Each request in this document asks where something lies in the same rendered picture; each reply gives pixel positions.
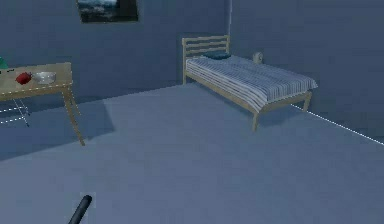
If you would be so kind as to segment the dark teal pillow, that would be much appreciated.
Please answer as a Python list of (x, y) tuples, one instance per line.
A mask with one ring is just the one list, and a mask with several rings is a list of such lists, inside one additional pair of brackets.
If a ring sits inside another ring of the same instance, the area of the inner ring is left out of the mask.
[(203, 56), (213, 60), (224, 60), (230, 58), (231, 54), (226, 52), (206, 52)]

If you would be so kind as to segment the wooden bed with striped blanket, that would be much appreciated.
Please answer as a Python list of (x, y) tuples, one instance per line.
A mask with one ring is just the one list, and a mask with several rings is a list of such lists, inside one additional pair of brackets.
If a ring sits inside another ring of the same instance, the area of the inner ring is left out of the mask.
[(307, 110), (316, 81), (282, 68), (231, 54), (224, 60), (204, 57), (206, 52), (230, 53), (228, 35), (184, 37), (182, 39), (183, 78), (192, 79), (253, 114), (252, 129), (262, 113), (301, 102)]

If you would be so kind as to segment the white bowl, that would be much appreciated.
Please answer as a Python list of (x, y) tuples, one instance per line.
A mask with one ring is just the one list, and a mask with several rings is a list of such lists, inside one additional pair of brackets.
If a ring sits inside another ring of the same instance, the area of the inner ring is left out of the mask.
[(55, 72), (37, 72), (32, 75), (32, 78), (38, 84), (51, 84), (56, 80)]

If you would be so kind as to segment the light wooden table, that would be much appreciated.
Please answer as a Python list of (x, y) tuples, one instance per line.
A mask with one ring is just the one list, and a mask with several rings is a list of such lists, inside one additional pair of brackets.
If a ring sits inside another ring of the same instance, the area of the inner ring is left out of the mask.
[[(22, 73), (36, 75), (41, 72), (55, 73), (55, 80), (49, 84), (39, 84), (34, 79), (26, 84), (20, 84), (16, 81), (17, 76)], [(61, 93), (74, 132), (80, 144), (84, 146), (85, 142), (74, 116), (74, 112), (80, 114), (80, 111), (73, 95), (72, 86), (70, 62), (0, 69), (0, 102)]]

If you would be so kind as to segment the red round object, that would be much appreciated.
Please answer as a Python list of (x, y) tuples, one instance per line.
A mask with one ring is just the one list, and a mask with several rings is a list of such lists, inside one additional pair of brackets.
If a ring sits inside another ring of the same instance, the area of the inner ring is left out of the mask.
[(23, 72), (19, 74), (15, 81), (21, 85), (27, 84), (32, 79), (32, 74), (28, 72)]

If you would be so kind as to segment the dark framed wall picture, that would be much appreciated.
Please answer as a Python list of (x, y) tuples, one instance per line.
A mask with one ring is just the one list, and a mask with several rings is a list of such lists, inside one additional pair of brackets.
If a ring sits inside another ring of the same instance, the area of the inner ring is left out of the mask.
[(76, 0), (83, 23), (137, 22), (137, 0)]

